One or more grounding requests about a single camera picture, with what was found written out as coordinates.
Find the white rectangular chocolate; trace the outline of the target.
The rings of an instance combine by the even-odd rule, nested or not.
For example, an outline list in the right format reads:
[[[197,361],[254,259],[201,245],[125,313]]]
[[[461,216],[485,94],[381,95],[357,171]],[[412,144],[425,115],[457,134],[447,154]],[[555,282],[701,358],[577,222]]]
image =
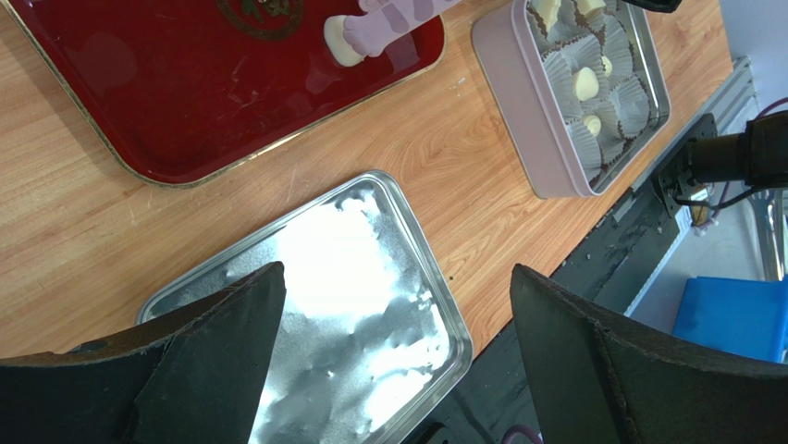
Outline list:
[[[531,0],[529,4],[541,18],[545,31],[550,32],[558,22],[561,0]]]
[[[604,0],[576,0],[577,11],[586,19],[602,13],[607,5]]]

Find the white heart chocolate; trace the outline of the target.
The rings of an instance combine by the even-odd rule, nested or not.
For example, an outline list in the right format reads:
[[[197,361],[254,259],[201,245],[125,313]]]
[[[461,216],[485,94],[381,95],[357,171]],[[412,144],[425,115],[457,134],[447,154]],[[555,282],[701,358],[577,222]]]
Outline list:
[[[334,59],[343,67],[350,68],[364,61],[344,36],[346,15],[329,17],[323,27],[326,45]]]
[[[600,84],[592,68],[583,67],[573,74],[573,94],[579,102],[594,99],[599,92]]]

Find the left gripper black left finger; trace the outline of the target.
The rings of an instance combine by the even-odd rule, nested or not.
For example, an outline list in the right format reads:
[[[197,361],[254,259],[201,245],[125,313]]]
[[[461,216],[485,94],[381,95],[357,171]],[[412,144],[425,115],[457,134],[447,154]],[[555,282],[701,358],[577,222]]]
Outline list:
[[[244,443],[286,299],[274,262],[64,353],[1,362],[5,443]]]

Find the pink metal tin box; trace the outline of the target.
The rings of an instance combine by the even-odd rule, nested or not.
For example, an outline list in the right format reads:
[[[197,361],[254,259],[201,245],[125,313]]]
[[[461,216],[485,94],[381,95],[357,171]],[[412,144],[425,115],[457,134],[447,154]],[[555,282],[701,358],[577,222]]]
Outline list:
[[[535,193],[593,197],[606,191],[669,119],[670,99],[644,9],[605,1],[584,18],[561,1],[550,32],[530,1],[514,1],[473,28],[476,55]],[[613,64],[604,76],[600,58]],[[592,68],[599,95],[579,102],[573,74]],[[597,115],[592,136],[582,122]]]

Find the white oval chocolate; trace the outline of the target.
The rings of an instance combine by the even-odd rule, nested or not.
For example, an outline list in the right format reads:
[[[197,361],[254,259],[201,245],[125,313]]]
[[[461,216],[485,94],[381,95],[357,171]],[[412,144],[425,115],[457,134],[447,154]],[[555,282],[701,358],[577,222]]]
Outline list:
[[[606,78],[609,78],[612,75],[612,72],[613,72],[613,64],[610,61],[610,59],[607,56],[605,56],[605,55],[603,55],[600,58],[600,60],[601,60],[601,63],[602,63],[604,76]]]
[[[597,115],[586,114],[582,117],[582,122],[592,136],[597,137],[600,134],[602,130],[602,122]]]

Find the red lacquer tray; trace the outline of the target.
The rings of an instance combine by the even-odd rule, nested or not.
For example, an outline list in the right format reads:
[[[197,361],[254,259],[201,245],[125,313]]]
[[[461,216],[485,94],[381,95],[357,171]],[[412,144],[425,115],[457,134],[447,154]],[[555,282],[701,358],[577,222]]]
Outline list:
[[[325,21],[356,1],[7,1],[5,9],[116,160],[189,188],[433,67],[432,18],[339,65]]]

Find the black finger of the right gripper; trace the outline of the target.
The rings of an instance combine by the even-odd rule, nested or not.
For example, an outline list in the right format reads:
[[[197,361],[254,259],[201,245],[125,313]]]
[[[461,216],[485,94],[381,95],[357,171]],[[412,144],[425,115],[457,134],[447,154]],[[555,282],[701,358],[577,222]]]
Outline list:
[[[622,0],[632,6],[643,8],[644,10],[662,14],[673,13],[681,4],[682,0]]]

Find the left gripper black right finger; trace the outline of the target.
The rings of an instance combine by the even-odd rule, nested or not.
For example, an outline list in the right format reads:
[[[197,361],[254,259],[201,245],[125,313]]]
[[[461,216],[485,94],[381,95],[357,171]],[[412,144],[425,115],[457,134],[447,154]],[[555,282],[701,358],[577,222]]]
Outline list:
[[[511,273],[524,372],[548,443],[783,443],[787,368],[675,338],[526,265]]]

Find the pink handled metal tongs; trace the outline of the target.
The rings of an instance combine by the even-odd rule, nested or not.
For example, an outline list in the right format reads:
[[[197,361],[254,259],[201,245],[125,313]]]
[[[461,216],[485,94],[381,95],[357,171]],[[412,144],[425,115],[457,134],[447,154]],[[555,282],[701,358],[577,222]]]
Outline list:
[[[339,35],[362,58],[377,57],[400,37],[458,4],[458,0],[358,1],[363,15],[347,16]]]

